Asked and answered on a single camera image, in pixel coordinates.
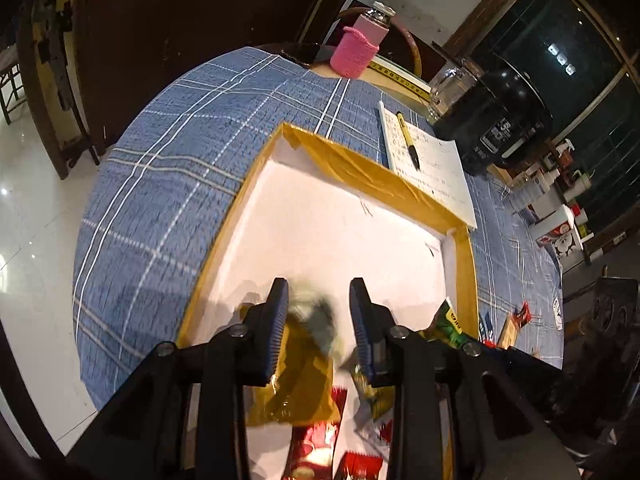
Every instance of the tape measure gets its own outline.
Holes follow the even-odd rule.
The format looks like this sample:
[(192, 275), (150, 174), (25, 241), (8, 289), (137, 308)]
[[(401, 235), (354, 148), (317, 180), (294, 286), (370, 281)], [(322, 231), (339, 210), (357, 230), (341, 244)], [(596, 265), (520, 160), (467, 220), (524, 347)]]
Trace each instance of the tape measure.
[(389, 79), (393, 79), (397, 83), (400, 83), (402, 86), (404, 86), (405, 88), (407, 88), (408, 90), (416, 94), (418, 97), (423, 98), (425, 101), (429, 101), (429, 92), (427, 92), (423, 88), (420, 88), (419, 86), (416, 86), (414, 83), (412, 83), (408, 79), (405, 79), (404, 77), (397, 74), (393, 70), (389, 70), (385, 66), (382, 66), (379, 63), (376, 63), (375, 61), (371, 61), (369, 63), (369, 68), (372, 68), (376, 72), (380, 72), (382, 75), (386, 75)]

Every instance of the candy wrapper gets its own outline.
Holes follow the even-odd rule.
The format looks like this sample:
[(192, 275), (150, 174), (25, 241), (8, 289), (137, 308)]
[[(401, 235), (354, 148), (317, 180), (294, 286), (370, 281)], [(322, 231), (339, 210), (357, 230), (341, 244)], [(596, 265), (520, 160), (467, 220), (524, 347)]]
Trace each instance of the candy wrapper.
[(507, 314), (507, 319), (504, 321), (504, 325), (502, 326), (497, 346), (505, 350), (510, 346), (514, 346), (518, 339), (520, 329), (522, 329), (522, 327), (529, 321), (531, 321), (531, 312), (529, 311), (529, 303), (525, 301), (519, 312)]
[(356, 433), (376, 450), (385, 460), (389, 461), (391, 453), (391, 437), (394, 432), (393, 412), (387, 412), (379, 420), (369, 419)]
[(393, 386), (373, 388), (364, 376), (360, 365), (355, 365), (353, 372), (351, 372), (351, 378), (360, 397), (369, 404), (371, 416), (374, 419), (380, 418), (394, 405), (396, 389)]
[[(342, 416), (347, 390), (333, 388), (332, 399)], [(306, 428), (293, 428), (289, 457), (283, 480), (332, 480), (334, 450), (340, 422), (316, 422)]]
[(456, 313), (453, 312), (449, 298), (445, 298), (431, 324), (418, 332), (427, 341), (440, 339), (453, 348), (460, 348), (464, 343), (472, 339), (462, 332)]
[(335, 480), (378, 480), (382, 458), (347, 451), (336, 473)]
[(340, 413), (332, 399), (333, 382), (332, 360), (299, 320), (287, 316), (276, 373), (264, 388), (251, 388), (253, 402), (246, 424), (309, 426), (321, 420), (339, 422)]
[[(446, 298), (428, 328), (418, 332), (428, 341), (440, 339), (453, 348), (460, 348), (464, 343), (473, 340), (467, 334), (462, 332), (462, 327), (453, 312), (449, 298)], [(358, 394), (365, 399), (371, 408), (371, 416), (374, 420), (385, 415), (394, 405), (396, 390), (392, 386), (384, 386), (382, 388), (373, 388), (367, 378), (360, 370), (360, 366), (356, 365), (351, 373), (353, 383), (356, 386)]]

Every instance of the bottle cap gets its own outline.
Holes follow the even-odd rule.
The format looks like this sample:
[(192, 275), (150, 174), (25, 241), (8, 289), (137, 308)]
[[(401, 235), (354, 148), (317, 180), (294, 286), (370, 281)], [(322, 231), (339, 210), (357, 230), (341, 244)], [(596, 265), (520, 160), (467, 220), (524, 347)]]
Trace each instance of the bottle cap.
[(380, 12), (382, 12), (383, 14), (386, 14), (387, 16), (394, 17), (396, 15), (396, 12), (391, 7), (387, 7), (382, 2), (373, 2), (373, 8), (376, 10), (379, 10)]

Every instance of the blue plaid tablecloth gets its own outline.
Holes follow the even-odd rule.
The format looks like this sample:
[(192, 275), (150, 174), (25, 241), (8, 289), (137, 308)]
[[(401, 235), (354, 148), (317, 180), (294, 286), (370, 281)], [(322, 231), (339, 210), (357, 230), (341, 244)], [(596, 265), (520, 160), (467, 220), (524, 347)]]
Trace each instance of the blue plaid tablecloth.
[[(242, 48), (191, 70), (151, 101), (103, 164), (88, 200), (74, 266), (74, 329), (81, 377), (101, 408), (141, 359), (176, 337), (210, 246), (244, 176), (282, 121), (387, 166), (377, 103), (430, 131), (426, 120), (375, 86), (317, 76)], [(517, 346), (562, 362), (557, 261), (527, 220), (502, 206), (489, 175), (467, 177), (479, 313), (494, 330), (529, 302)]]

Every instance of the green snack packet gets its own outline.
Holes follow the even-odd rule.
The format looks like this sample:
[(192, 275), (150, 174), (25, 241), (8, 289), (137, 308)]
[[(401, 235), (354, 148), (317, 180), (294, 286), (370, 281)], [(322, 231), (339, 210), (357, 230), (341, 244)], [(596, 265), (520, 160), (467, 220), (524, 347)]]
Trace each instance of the green snack packet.
[(440, 339), (453, 348), (460, 348), (464, 343), (471, 341), (471, 338), (462, 332), (449, 298), (442, 302), (431, 324), (418, 333), (427, 341)]

